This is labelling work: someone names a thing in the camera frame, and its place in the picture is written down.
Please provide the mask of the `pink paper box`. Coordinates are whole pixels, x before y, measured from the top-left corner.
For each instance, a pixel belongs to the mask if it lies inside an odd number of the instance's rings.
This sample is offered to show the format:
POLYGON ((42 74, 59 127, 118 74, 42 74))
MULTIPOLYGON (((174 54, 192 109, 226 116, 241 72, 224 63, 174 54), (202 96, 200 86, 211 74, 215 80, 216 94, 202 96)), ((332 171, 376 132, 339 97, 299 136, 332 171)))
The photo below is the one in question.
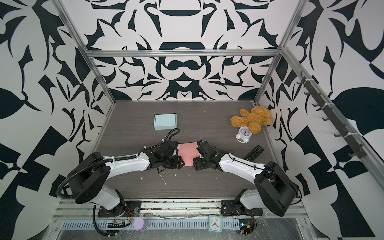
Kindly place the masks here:
POLYGON ((184 167, 191 167, 194 165, 194 159, 200 158, 200 153, 197 150, 197 143, 184 143, 180 144, 179 155, 183 159, 184 167))

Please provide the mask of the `light blue paper box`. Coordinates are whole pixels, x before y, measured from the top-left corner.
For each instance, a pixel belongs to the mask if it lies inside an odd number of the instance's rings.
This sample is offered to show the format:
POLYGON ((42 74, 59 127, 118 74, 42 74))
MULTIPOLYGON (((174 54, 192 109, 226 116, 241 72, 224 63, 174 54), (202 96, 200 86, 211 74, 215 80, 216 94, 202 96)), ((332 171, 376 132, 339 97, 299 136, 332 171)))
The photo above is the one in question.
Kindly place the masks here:
POLYGON ((177 114, 161 114, 154 117, 156 131, 172 130, 177 128, 177 114))

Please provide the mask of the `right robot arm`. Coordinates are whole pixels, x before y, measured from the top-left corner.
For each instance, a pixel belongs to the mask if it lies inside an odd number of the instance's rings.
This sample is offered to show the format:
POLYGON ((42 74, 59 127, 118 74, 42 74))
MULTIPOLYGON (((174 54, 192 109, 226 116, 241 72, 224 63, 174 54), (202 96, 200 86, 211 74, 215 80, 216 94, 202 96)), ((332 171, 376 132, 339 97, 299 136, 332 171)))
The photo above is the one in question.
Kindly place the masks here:
POLYGON ((274 162, 257 164, 238 158, 230 152, 217 150, 206 141, 197 142, 200 156, 194 158, 197 171, 211 168, 236 175, 256 186, 256 191, 240 195, 240 203, 247 210, 260 208, 257 199, 275 215, 282 217, 293 203, 300 189, 280 166, 274 162))

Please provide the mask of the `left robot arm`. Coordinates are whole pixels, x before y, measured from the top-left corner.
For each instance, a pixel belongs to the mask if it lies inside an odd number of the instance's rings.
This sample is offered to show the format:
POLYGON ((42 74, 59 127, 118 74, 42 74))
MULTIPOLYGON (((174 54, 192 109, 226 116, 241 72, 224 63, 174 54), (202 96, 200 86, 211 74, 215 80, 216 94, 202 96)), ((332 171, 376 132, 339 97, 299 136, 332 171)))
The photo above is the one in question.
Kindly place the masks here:
POLYGON ((92 153, 60 183, 57 197, 73 198, 77 204, 91 202, 108 211, 122 209, 124 198, 105 182, 119 175, 159 167, 180 169, 185 165, 179 154, 180 148, 177 141, 165 140, 134 155, 103 157, 99 152, 92 153))

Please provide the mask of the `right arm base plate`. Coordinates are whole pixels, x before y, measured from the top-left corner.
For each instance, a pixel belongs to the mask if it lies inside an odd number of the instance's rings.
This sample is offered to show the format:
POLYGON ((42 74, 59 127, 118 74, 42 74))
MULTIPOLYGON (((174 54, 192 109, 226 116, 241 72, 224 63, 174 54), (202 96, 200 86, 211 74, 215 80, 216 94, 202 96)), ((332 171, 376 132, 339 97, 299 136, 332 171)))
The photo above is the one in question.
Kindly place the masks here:
POLYGON ((252 210, 248 210, 246 207, 244 207, 241 204, 240 201, 222 200, 220 213, 225 217, 230 217, 230 216, 260 217, 263 215, 264 211, 262 208, 254 208, 252 210))

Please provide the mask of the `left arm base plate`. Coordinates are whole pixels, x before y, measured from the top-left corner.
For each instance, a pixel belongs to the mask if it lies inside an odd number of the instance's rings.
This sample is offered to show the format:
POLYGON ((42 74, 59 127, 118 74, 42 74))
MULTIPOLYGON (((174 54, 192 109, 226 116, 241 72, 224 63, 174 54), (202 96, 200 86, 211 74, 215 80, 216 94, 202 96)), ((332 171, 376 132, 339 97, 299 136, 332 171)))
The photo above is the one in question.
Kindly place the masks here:
POLYGON ((141 201, 125 201, 119 203, 115 208, 107 210, 100 207, 98 212, 99 218, 113 218, 113 217, 136 217, 141 211, 141 201))

